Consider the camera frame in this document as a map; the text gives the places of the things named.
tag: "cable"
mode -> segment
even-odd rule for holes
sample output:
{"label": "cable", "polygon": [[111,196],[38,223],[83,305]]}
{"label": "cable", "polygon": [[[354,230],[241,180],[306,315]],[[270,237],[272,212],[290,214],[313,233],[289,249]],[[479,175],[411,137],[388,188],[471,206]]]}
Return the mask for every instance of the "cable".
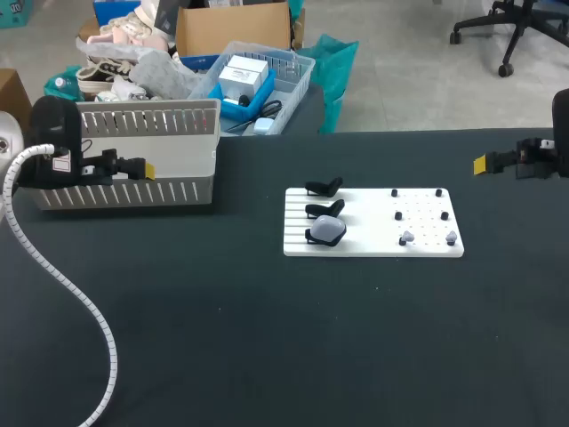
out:
{"label": "cable", "polygon": [[6,210],[6,219],[8,220],[8,225],[10,225],[10,228],[12,229],[14,235],[21,243],[21,245],[24,246],[30,255],[32,255],[32,258],[34,258],[34,260],[36,260],[42,267],[44,267],[48,273],[54,276],[74,296],[76,296],[77,299],[79,299],[79,301],[81,301],[85,307],[89,309],[91,314],[99,322],[100,329],[103,331],[105,339],[107,340],[108,355],[110,357],[110,373],[108,376],[107,389],[105,390],[103,399],[100,401],[100,404],[96,407],[95,411],[89,415],[89,418],[87,418],[79,425],[79,427],[90,427],[97,421],[97,418],[100,417],[100,415],[107,407],[107,404],[110,401],[110,397],[113,394],[113,390],[115,389],[116,375],[118,373],[118,357],[116,355],[115,338],[113,337],[113,334],[108,327],[107,320],[103,318],[103,315],[100,314],[100,311],[97,309],[97,307],[95,307],[95,304],[93,304],[93,302],[87,298],[87,296],[81,292],[77,286],[71,283],[71,281],[66,278],[59,270],[53,267],[50,262],[47,261],[31,244],[24,232],[21,230],[20,225],[16,221],[16,217],[14,216],[14,211],[12,208],[12,187],[14,182],[17,180],[18,175],[20,174],[20,169],[23,163],[33,156],[42,156],[45,154],[51,155],[54,152],[55,147],[53,147],[51,144],[35,145],[33,147],[24,149],[16,158],[14,158],[4,178],[4,206]]}
{"label": "cable", "polygon": [[92,140],[85,140],[85,141],[81,142],[81,145],[85,144],[86,142],[89,142],[89,147],[87,147],[86,149],[82,149],[81,150],[82,153],[85,153],[85,151],[88,150],[92,146]]}

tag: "concrete floor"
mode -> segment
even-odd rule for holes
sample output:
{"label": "concrete floor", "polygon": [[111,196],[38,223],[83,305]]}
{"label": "concrete floor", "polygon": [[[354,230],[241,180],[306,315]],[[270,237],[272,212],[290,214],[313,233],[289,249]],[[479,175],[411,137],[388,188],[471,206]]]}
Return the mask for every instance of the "concrete floor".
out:
{"label": "concrete floor", "polygon": [[[497,69],[510,26],[462,31],[454,22],[487,14],[492,0],[306,0],[305,45],[327,33],[360,41],[339,132],[551,126],[551,100],[569,87],[569,49],[532,29]],[[75,35],[89,0],[36,0],[25,28],[0,30],[0,67],[16,68],[32,101],[66,65],[84,63]]]}

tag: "office chair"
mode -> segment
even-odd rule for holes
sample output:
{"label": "office chair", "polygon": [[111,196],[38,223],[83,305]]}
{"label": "office chair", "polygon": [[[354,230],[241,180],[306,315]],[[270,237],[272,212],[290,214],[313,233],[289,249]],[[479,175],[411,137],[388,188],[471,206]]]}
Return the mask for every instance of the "office chair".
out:
{"label": "office chair", "polygon": [[[482,27],[484,25],[494,24],[515,24],[516,30],[509,41],[508,49],[502,61],[503,64],[498,68],[500,77],[508,77],[514,74],[514,67],[509,63],[509,57],[512,55],[512,52],[514,52],[519,37],[524,34],[525,29],[528,27],[536,29],[569,47],[569,37],[567,37],[567,33],[569,32],[569,27],[567,26],[569,15],[559,12],[534,11],[533,3],[535,3],[535,1],[536,0],[524,0],[524,4],[521,6],[516,6],[514,0],[494,2],[492,9],[488,12],[488,16],[457,22],[454,25],[454,31],[451,33],[451,44],[461,43],[462,36],[459,31],[462,28]],[[497,13],[497,9],[503,11],[503,13]],[[555,28],[546,22],[548,20],[561,20],[561,23],[559,27]]]}

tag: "gray plastic crate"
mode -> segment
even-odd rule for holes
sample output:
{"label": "gray plastic crate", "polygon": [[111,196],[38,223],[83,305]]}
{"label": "gray plastic crate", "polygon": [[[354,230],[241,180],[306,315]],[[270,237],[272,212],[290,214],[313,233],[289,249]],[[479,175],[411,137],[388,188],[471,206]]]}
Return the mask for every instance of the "gray plastic crate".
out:
{"label": "gray plastic crate", "polygon": [[203,205],[212,202],[215,150],[220,139],[220,101],[79,102],[85,157],[116,149],[119,157],[143,157],[155,181],[120,173],[111,186],[27,189],[42,209]]}
{"label": "gray plastic crate", "polygon": [[275,117],[275,122],[268,129],[267,135],[280,134],[309,89],[310,74],[316,63],[312,58],[297,55],[295,52],[283,51],[275,47],[255,43],[231,42],[220,57],[213,63],[207,74],[189,95],[190,100],[207,98],[215,85],[223,68],[233,55],[265,60],[268,67],[276,71],[275,90],[267,101],[280,100],[283,108]]}

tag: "white pegboard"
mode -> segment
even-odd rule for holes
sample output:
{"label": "white pegboard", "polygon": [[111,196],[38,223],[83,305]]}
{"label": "white pegboard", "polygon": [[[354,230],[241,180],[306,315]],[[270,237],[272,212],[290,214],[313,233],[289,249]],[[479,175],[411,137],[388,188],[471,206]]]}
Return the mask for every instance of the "white pegboard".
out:
{"label": "white pegboard", "polygon": [[[284,200],[284,254],[287,256],[335,257],[440,257],[459,258],[464,254],[453,203],[446,189],[339,189],[334,197],[307,195],[305,189],[288,189]],[[306,205],[329,206],[336,200],[346,203],[338,218],[346,223],[347,233],[336,247],[308,244],[304,238],[314,218],[307,218]],[[401,212],[401,221],[395,213]],[[448,212],[447,221],[441,213]],[[399,238],[405,231],[415,240],[405,246]],[[446,236],[454,231],[454,246]]]}

